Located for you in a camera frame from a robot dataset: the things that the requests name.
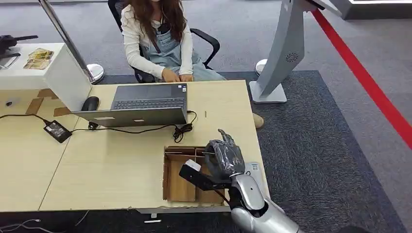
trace chair armrest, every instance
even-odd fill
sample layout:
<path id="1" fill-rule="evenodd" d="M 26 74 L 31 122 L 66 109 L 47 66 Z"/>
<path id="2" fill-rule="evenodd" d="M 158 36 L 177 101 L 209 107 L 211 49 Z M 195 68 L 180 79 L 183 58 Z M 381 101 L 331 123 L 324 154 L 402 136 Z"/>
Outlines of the chair armrest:
<path id="1" fill-rule="evenodd" d="M 212 54 L 209 56 L 209 58 L 204 62 L 205 66 L 207 66 L 207 64 L 209 64 L 209 62 L 212 60 L 212 58 L 217 54 L 217 52 L 220 49 L 220 43 L 218 42 L 217 39 L 215 39 L 214 37 L 206 34 L 205 32 L 196 29 L 196 28 L 191 28 L 190 31 L 199 36 L 200 38 L 202 38 L 203 40 L 207 41 L 208 43 L 210 43 L 213 46 L 213 52 Z"/>
<path id="2" fill-rule="evenodd" d="M 155 83 L 156 78 L 146 72 L 143 72 L 139 69 L 134 68 L 133 66 L 130 66 L 134 71 L 135 71 L 135 77 L 139 83 Z"/>

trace dark carpet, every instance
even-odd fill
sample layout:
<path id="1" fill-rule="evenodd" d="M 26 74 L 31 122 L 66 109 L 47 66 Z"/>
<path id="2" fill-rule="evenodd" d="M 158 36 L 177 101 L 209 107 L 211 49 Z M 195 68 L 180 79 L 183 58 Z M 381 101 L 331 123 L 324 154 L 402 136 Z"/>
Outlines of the dark carpet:
<path id="1" fill-rule="evenodd" d="M 230 80 L 257 78 L 254 72 L 222 74 Z M 135 82 L 130 75 L 107 76 L 100 84 Z M 406 232 L 319 72 L 294 71 L 283 86 L 287 103 L 252 104 L 265 119 L 257 135 L 272 200 L 307 233 L 336 233 L 349 225 L 372 233 Z M 58 231 L 82 213 L 2 213 L 0 224 L 38 217 Z M 240 232 L 224 213 L 159 217 L 161 223 L 144 224 L 148 216 L 134 210 L 91 211 L 73 231 Z"/>

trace laptop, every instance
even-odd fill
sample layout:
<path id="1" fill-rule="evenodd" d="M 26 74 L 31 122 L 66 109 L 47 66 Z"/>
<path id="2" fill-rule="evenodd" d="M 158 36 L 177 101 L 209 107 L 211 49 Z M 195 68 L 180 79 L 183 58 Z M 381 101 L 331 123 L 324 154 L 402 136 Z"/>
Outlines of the laptop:
<path id="1" fill-rule="evenodd" d="M 187 123 L 187 85 L 118 86 L 110 110 L 73 112 L 105 127 Z"/>

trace long brown hair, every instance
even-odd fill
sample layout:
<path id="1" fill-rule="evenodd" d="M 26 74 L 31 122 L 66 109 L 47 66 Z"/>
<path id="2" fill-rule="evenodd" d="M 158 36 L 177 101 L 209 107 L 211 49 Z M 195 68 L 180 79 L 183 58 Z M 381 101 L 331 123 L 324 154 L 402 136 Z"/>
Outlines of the long brown hair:
<path id="1" fill-rule="evenodd" d="M 145 31 L 150 41 L 156 46 L 156 31 L 152 27 L 154 8 L 152 0 L 126 0 L 126 6 L 131 5 L 135 11 L 135 19 L 140 22 L 141 30 Z M 160 0 L 160 7 L 164 20 L 171 26 L 172 38 L 182 41 L 183 30 L 186 28 L 186 19 L 183 16 L 181 0 Z"/>

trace white cabinet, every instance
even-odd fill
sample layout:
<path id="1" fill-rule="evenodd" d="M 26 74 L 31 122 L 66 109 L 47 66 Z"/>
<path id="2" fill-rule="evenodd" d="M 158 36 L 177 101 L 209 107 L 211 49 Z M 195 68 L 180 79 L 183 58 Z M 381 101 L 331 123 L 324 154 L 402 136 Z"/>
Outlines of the white cabinet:
<path id="1" fill-rule="evenodd" d="M 23 69 L 37 48 L 54 52 L 50 64 L 44 70 Z M 0 70 L 0 90 L 50 88 L 71 111 L 82 108 L 91 84 L 65 43 L 18 44 L 11 49 L 21 56 L 8 69 Z"/>

